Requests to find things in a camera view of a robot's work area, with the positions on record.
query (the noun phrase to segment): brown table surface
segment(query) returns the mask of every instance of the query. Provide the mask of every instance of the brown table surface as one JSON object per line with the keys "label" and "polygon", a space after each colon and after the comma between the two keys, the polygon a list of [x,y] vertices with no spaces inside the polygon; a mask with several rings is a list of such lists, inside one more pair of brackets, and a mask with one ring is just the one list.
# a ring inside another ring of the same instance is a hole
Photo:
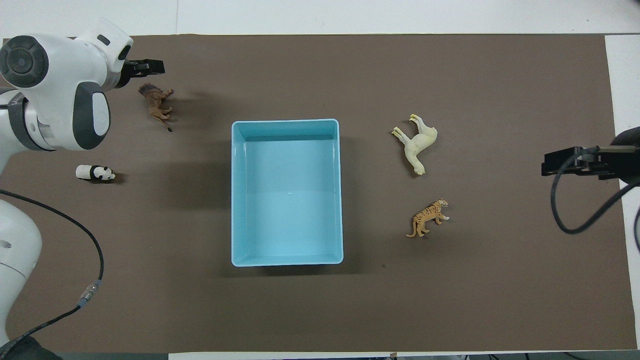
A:
{"label": "brown table surface", "polygon": [[[602,36],[136,37],[129,58],[166,74],[108,93],[94,151],[24,152],[0,186],[72,215],[100,240],[104,285],[37,334],[66,352],[465,351],[636,346],[620,205],[583,234],[555,225],[546,152],[614,136]],[[175,94],[173,133],[147,114],[146,81]],[[438,140],[416,177],[394,126],[411,113]],[[235,268],[230,126],[340,122],[344,262]],[[116,183],[75,178],[106,165]],[[566,176],[559,208],[584,221],[617,181]],[[443,198],[451,217],[409,239]],[[74,226],[17,204],[40,227],[38,266],[10,336],[70,309],[97,273]]]}

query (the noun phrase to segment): metal cable connector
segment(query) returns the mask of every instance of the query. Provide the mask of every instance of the metal cable connector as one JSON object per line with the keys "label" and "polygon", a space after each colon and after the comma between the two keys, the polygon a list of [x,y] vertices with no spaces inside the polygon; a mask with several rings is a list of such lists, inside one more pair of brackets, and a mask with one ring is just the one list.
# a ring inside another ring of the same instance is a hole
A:
{"label": "metal cable connector", "polygon": [[93,284],[87,286],[87,288],[80,296],[80,300],[78,301],[77,305],[79,307],[84,307],[86,303],[89,302],[89,300],[91,300],[91,298],[98,292],[98,287],[100,287],[101,283],[102,281],[96,280]]}

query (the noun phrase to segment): white floor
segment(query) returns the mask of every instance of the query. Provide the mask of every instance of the white floor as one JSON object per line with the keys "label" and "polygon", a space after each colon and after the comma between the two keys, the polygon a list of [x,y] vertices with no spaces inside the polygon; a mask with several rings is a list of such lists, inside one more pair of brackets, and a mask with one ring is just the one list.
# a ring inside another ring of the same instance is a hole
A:
{"label": "white floor", "polygon": [[[130,35],[606,34],[616,134],[640,126],[640,35],[636,35],[640,34],[640,2],[637,0],[0,0],[0,38],[34,32],[72,37],[91,26],[98,17],[109,19]],[[623,199],[623,208],[640,344],[640,254],[632,233],[638,206],[640,190],[633,190]],[[389,353],[192,353],[172,355],[171,359],[373,356],[389,356]]]}

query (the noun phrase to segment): blue tray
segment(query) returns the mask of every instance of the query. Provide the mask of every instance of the blue tray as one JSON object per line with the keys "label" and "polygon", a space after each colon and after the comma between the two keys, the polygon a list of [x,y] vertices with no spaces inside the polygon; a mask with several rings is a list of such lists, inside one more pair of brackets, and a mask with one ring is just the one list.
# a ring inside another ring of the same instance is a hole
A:
{"label": "blue tray", "polygon": [[231,133],[231,262],[342,262],[338,122],[237,121]]}

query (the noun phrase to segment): tiger figurine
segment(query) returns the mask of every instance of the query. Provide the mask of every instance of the tiger figurine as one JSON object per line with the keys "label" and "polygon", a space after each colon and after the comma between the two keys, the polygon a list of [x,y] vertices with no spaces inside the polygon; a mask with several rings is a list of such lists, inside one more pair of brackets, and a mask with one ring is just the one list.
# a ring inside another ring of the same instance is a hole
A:
{"label": "tiger figurine", "polygon": [[417,233],[418,236],[422,237],[424,234],[428,233],[429,230],[425,227],[424,223],[429,220],[435,220],[436,224],[442,224],[442,220],[448,220],[449,217],[446,217],[442,214],[442,208],[449,206],[449,203],[446,200],[438,200],[433,204],[424,208],[421,212],[415,214],[413,217],[413,234],[406,236],[408,238],[413,238]]}

